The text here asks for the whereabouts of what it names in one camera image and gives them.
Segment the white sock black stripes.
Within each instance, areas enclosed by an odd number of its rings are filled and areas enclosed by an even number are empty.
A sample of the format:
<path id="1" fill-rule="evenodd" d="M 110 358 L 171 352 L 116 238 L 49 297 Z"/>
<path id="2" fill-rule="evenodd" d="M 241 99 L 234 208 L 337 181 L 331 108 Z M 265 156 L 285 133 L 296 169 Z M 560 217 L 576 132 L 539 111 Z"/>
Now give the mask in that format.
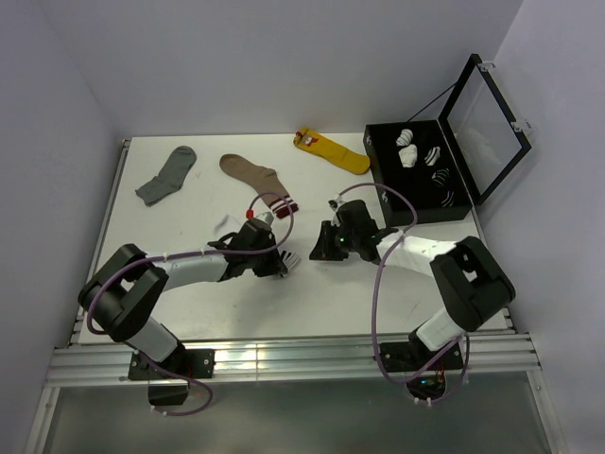
<path id="1" fill-rule="evenodd" d="M 288 270 L 295 268 L 301 260 L 298 254 L 290 251 L 281 251 L 280 258 Z"/>

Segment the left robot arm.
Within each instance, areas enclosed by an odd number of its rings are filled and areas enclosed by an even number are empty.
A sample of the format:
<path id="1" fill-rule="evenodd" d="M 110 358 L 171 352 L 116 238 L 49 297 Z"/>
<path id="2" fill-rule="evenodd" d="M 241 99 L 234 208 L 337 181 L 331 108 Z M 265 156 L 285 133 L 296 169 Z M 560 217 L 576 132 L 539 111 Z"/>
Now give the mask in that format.
<path id="1" fill-rule="evenodd" d="M 150 256 L 134 244 L 120 247 L 80 290 L 78 303 L 90 326 L 150 358 L 162 377 L 184 365 L 181 341 L 151 313 L 163 293 L 197 283 L 223 283 L 251 271 L 259 278 L 284 277 L 296 257 L 279 251 L 270 226 L 247 220 L 237 232 L 198 251 Z"/>

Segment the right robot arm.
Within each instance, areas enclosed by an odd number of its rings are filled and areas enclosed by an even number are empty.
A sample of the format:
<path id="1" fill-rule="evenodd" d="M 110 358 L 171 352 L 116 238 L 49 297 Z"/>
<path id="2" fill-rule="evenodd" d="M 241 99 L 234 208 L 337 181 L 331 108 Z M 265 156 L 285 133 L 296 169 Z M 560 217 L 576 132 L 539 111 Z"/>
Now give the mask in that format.
<path id="1" fill-rule="evenodd" d="M 338 204 L 320 226 L 312 261 L 343 261 L 350 253 L 378 267 L 372 292 L 372 341 L 377 342 L 379 288 L 384 268 L 399 267 L 433 278 L 443 307 L 409 337 L 409 357 L 419 368 L 432 367 L 442 348 L 475 332 L 515 299 L 515 288 L 485 244 L 475 236 L 443 241 L 380 228 L 361 200 Z"/>

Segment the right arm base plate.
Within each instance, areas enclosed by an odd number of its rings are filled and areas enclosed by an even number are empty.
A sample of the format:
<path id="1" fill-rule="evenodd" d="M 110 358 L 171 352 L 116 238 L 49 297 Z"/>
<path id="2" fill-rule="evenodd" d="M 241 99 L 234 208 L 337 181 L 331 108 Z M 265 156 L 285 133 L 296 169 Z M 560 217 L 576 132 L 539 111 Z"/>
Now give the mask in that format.
<path id="1" fill-rule="evenodd" d="M 410 341 L 381 342 L 380 357 L 389 373 L 412 373 L 431 360 L 436 352 L 431 352 L 419 343 Z M 427 371 L 454 371 L 463 366 L 463 357 L 458 344 L 450 347 Z"/>

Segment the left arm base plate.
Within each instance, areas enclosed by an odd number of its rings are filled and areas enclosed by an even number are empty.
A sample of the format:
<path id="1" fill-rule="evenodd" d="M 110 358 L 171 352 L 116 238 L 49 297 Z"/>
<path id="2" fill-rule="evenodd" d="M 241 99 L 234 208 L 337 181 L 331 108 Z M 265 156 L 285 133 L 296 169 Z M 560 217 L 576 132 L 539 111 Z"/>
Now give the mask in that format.
<path id="1" fill-rule="evenodd" d="M 159 366 L 170 373 L 191 378 L 211 378 L 215 366 L 214 349 L 185 349 L 177 352 Z M 134 352 L 130 359 L 128 379 L 131 381 L 148 381 L 169 379 L 170 375 L 153 369 L 140 352 Z"/>

